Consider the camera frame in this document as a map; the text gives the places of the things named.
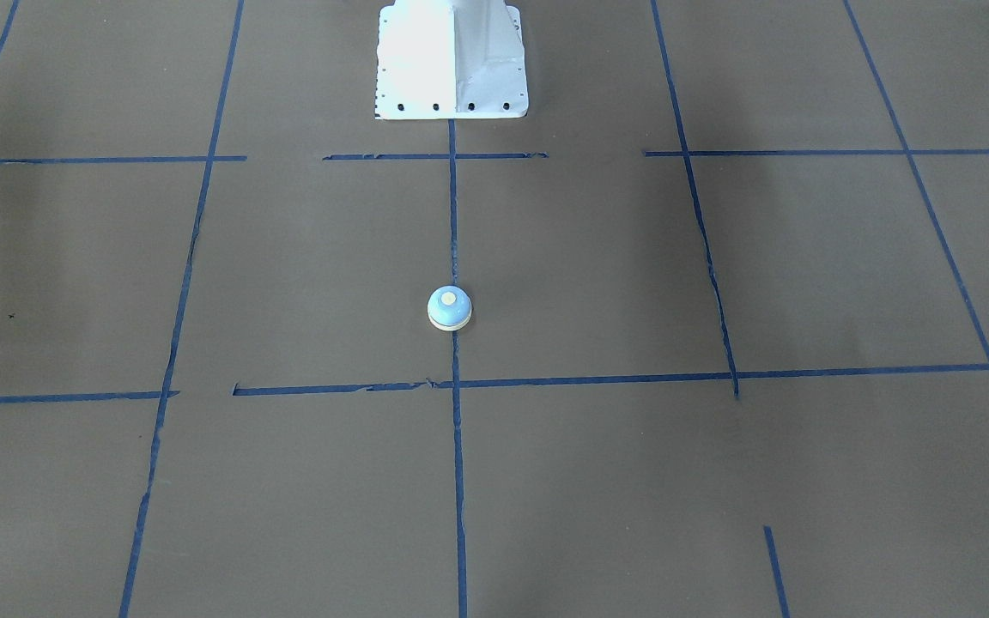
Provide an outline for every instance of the white circle on blue dome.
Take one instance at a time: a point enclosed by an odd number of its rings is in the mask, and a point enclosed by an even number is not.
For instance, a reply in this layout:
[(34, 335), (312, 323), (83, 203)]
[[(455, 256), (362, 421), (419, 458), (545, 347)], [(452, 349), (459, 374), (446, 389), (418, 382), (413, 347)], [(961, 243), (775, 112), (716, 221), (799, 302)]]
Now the white circle on blue dome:
[(429, 295), (427, 313), (437, 329), (458, 331), (471, 320), (471, 298), (456, 286), (437, 288)]

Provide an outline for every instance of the gray floor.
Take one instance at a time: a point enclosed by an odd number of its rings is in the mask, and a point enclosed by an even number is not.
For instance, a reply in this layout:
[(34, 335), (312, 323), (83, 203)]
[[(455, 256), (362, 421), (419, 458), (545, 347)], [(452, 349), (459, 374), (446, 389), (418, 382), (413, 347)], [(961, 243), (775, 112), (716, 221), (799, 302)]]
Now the gray floor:
[(0, 0), (0, 617), (989, 615), (989, 0), (385, 3)]

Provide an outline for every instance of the light blue object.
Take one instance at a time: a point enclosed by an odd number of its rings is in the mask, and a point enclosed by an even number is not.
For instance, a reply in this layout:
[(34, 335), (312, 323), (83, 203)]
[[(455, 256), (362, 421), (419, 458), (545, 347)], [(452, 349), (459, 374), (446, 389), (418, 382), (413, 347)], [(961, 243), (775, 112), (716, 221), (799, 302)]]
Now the light blue object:
[(471, 320), (471, 298), (463, 289), (444, 286), (429, 296), (429, 322), (443, 331), (458, 331)]

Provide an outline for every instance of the round blue object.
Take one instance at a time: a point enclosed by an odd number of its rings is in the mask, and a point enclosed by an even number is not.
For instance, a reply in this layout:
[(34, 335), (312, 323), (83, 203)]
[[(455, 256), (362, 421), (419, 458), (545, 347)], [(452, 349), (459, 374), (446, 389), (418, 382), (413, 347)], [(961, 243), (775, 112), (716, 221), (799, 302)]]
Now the round blue object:
[(443, 331), (458, 331), (471, 320), (471, 298), (456, 286), (437, 288), (427, 303), (429, 322)]

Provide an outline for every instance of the horizontal blue line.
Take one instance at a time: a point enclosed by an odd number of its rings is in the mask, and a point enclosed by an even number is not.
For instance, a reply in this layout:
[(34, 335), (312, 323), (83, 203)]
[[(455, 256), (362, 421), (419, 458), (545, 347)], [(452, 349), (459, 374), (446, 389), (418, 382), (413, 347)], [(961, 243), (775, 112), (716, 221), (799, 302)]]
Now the horizontal blue line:
[[(912, 155), (989, 155), (982, 148), (929, 148), (909, 151)], [(689, 156), (888, 156), (903, 155), (902, 149), (782, 149), (781, 151), (689, 151)], [(646, 157), (683, 157), (682, 151), (644, 151)]]
[[(960, 372), (989, 372), (989, 364), (904, 365), (904, 367), (840, 367), (827, 369), (782, 369), (782, 371), (737, 372), (739, 379), (796, 379), (797, 377), (839, 377), (863, 375), (943, 374)], [(730, 372), (687, 374), (644, 374), (584, 377), (523, 377), (522, 379), (465, 379), (460, 388), (507, 388), (514, 386), (573, 386), (583, 384), (651, 384), (675, 382), (719, 382), (730, 380)], [(382, 384), (336, 384), (325, 386), (280, 386), (243, 388), (235, 385), (236, 397), (270, 395), (322, 395), (327, 392), (416, 391), (429, 387), (435, 390), (452, 388), (452, 382), (389, 382)]]
[[(111, 402), (118, 399), (158, 399), (159, 391), (133, 392), (74, 392), (67, 395), (7, 395), (0, 396), (1, 403), (72, 403), (72, 402)], [(170, 392), (175, 396), (177, 391)]]
[[(470, 153), (457, 154), (457, 160), (492, 160), (492, 158), (549, 158), (549, 153)], [(323, 157), (323, 161), (448, 161), (448, 153), (429, 154), (337, 154)]]
[[(69, 165), (102, 163), (205, 163), (207, 155), (200, 156), (95, 156), (66, 158), (0, 158), (0, 165)], [(246, 155), (223, 155), (212, 161), (246, 161)]]

